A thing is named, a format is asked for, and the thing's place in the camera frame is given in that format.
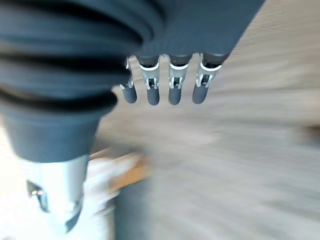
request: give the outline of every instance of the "wooden floor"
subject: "wooden floor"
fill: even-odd
[[[192,104],[194,56],[181,104],[120,102],[99,138],[142,146],[152,160],[152,240],[319,240],[320,2],[267,0],[211,85]]]

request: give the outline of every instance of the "gray surface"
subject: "gray surface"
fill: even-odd
[[[194,56],[181,103],[150,106],[137,63],[138,100],[120,102],[101,138],[142,146],[152,164],[152,240],[318,240],[320,148],[301,127],[320,123],[320,3],[269,0],[212,83],[192,103]]]

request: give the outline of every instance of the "white ring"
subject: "white ring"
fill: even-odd
[[[170,63],[170,67],[175,69],[175,70],[183,70],[183,69],[186,69],[188,67],[188,64],[187,65],[183,65],[183,66],[175,66],[172,63]]]
[[[201,68],[202,68],[203,70],[206,70],[206,71],[208,71],[208,72],[215,72],[215,71],[218,71],[218,70],[222,67],[222,64],[219,65],[219,66],[217,66],[217,67],[215,67],[215,68],[208,68],[208,67],[205,67],[205,66],[203,65],[202,61],[201,61],[201,62],[200,62],[200,66],[201,66]]]
[[[159,67],[159,62],[153,67],[144,67],[144,66],[140,65],[140,68],[145,71],[153,71],[153,70],[156,70],[158,67]]]

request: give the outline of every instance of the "black rubber fingertip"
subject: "black rubber fingertip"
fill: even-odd
[[[155,106],[159,103],[160,101],[160,95],[159,95],[159,89],[154,89],[153,87],[150,88],[150,90],[147,90],[147,95],[148,95],[148,102],[152,105]]]
[[[169,103],[171,105],[177,105],[181,100],[181,89],[178,87],[169,88]]]
[[[195,104],[202,104],[205,101],[207,94],[208,94],[208,88],[205,85],[201,85],[201,86],[194,85],[192,101]]]
[[[133,85],[132,88],[125,87],[124,89],[122,89],[122,91],[123,91],[123,97],[128,103],[134,104],[137,101],[138,97],[137,97],[135,85]]]

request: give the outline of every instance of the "prosthetic hand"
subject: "prosthetic hand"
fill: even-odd
[[[158,56],[170,55],[175,105],[190,56],[210,53],[203,54],[192,97],[201,103],[263,2],[0,1],[0,112],[39,209],[66,232],[77,223],[90,147],[100,118],[117,103],[112,87],[120,85],[130,103],[137,99],[129,56],[138,56],[148,101],[156,105]]]

